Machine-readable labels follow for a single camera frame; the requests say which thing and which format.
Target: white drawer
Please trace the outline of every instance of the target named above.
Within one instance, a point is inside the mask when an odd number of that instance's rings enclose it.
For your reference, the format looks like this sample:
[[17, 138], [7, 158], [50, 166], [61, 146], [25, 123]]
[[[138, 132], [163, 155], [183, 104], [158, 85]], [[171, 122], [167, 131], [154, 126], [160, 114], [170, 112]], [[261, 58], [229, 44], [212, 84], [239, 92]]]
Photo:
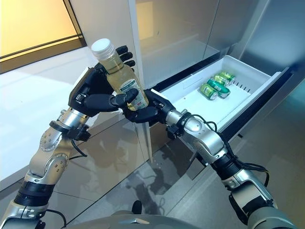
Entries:
[[[235, 75], [236, 80], [228, 86], [231, 93], [227, 98], [217, 97], [210, 101], [199, 92], [199, 87], [220, 71], [227, 71]], [[231, 56], [224, 56], [166, 88], [162, 94], [172, 102], [178, 111], [187, 109], [192, 114], [201, 115], [207, 121], [216, 122], [218, 130], [222, 131], [252, 105], [281, 75], [281, 72], [276, 72], [273, 76], [269, 76]]]

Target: black cable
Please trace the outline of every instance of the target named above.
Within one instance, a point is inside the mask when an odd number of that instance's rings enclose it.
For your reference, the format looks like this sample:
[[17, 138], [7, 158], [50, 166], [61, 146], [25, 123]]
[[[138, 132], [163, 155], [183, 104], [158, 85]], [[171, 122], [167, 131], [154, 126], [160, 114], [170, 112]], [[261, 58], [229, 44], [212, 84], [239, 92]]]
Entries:
[[218, 133], [218, 135], [221, 137], [222, 141], [224, 142], [224, 145], [225, 145], [226, 149], [228, 150], [228, 153], [230, 154], [230, 156], [233, 158], [233, 160], [236, 161], [236, 163], [241, 168], [266, 173], [266, 179], [265, 179], [265, 182], [264, 182], [264, 186], [267, 187], [268, 183], [269, 183], [269, 179], [270, 179], [269, 171], [261, 165], [257, 165], [257, 164], [254, 164], [254, 163], [244, 163], [244, 162], [240, 161], [238, 159], [238, 157], [233, 153], [230, 144], [224, 139], [222, 134]]
[[199, 117], [199, 118], [203, 121], [203, 123], [206, 124], [211, 130], [217, 132], [217, 125], [216, 125], [215, 122], [212, 122], [212, 121], [207, 122], [202, 116], [200, 116], [200, 115], [198, 115], [198, 114], [192, 114], [192, 115], [188, 116], [188, 117], [186, 118], [186, 120], [184, 121], [183, 128], [185, 127], [187, 121], [188, 121], [190, 118], [192, 118], [192, 117]]
[[254, 164], [254, 163], [244, 163], [242, 161], [240, 161], [238, 159], [238, 157], [233, 153], [233, 150], [231, 149], [231, 146], [230, 144], [228, 143], [228, 141], [225, 140], [225, 138], [222, 136], [221, 133], [218, 133], [217, 132], [217, 124], [215, 122], [212, 122], [212, 121], [206, 121], [202, 116], [198, 115], [198, 114], [192, 114], [190, 115], [184, 122], [183, 124], [183, 127], [185, 127], [186, 125], [186, 122], [191, 118], [191, 117], [199, 117], [204, 124], [206, 124], [212, 131], [215, 131], [219, 136], [220, 138], [222, 139], [222, 141], [224, 142], [224, 146], [226, 147], [226, 149], [228, 150], [228, 153], [229, 155], [231, 156], [232, 160], [235, 160], [236, 163], [239, 165], [240, 168], [242, 169], [246, 169], [246, 170], [253, 170], [253, 171], [258, 171], [258, 172], [264, 172], [266, 173], [266, 179], [265, 179], [265, 183], [264, 183], [264, 186], [267, 187], [268, 186], [268, 183], [269, 183], [269, 179], [270, 179], [270, 174], [269, 174], [269, 171], [261, 166], [261, 165], [257, 165], [257, 164]]
[[75, 144], [74, 140], [72, 139], [71, 140], [71, 143], [72, 143], [72, 146], [76, 149], [77, 152], [79, 152], [81, 155], [79, 156], [73, 156], [71, 158], [69, 158], [69, 160], [73, 160], [73, 159], [76, 159], [76, 158], [79, 158], [79, 157], [87, 157], [88, 155], [84, 154], [78, 147], [77, 145]]
[[65, 216], [61, 212], [55, 211], [55, 210], [51, 210], [51, 209], [47, 209], [46, 211], [49, 211], [49, 212], [52, 212], [52, 213], [60, 215], [62, 220], [63, 220], [63, 227], [62, 228], [67, 227], [67, 220], [66, 220]]

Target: plastic bottle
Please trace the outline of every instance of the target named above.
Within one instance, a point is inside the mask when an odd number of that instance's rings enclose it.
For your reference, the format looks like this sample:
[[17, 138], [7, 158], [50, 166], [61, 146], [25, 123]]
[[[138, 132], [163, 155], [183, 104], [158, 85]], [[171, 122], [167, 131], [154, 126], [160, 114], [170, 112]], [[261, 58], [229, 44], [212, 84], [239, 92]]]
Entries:
[[93, 55], [105, 67], [108, 73], [107, 81], [117, 94], [126, 93], [132, 88], [136, 88], [139, 91], [137, 97], [128, 104], [128, 108], [136, 111], [147, 107], [149, 102], [137, 76], [128, 65], [123, 64], [110, 40], [106, 38], [97, 40], [91, 46], [91, 50]]

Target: bottle cap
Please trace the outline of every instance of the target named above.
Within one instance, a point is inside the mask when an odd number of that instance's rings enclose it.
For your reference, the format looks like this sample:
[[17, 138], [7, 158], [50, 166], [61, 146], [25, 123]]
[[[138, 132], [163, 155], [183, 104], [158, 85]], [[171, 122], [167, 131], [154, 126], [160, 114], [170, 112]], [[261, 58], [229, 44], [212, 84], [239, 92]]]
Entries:
[[114, 52], [114, 45], [107, 38], [99, 39], [91, 46], [93, 55], [99, 60], [104, 61], [111, 57]]

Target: green can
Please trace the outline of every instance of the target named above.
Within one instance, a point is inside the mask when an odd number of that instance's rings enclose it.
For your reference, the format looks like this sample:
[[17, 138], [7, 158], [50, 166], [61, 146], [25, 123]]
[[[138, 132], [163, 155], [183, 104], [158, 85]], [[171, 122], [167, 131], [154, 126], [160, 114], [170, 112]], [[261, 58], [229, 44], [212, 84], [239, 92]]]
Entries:
[[230, 90], [214, 79], [209, 79], [207, 82], [212, 88], [218, 91], [221, 98], [226, 98], [230, 94]]
[[207, 83], [204, 83], [201, 85], [200, 92], [205, 97], [207, 97], [209, 100], [216, 99], [216, 97], [218, 95], [217, 91], [214, 88], [212, 88], [210, 85], [208, 85]]
[[224, 77], [225, 79], [227, 79], [229, 81], [229, 84], [233, 84], [234, 80], [235, 80], [235, 76], [232, 74], [229, 74], [227, 72], [221, 72], [219, 73], [222, 77]]
[[223, 86], [228, 86], [230, 85], [230, 81], [227, 80], [226, 78], [224, 78], [223, 76], [221, 76], [220, 74], [216, 74], [213, 79], [215, 79], [217, 82], [221, 83]]

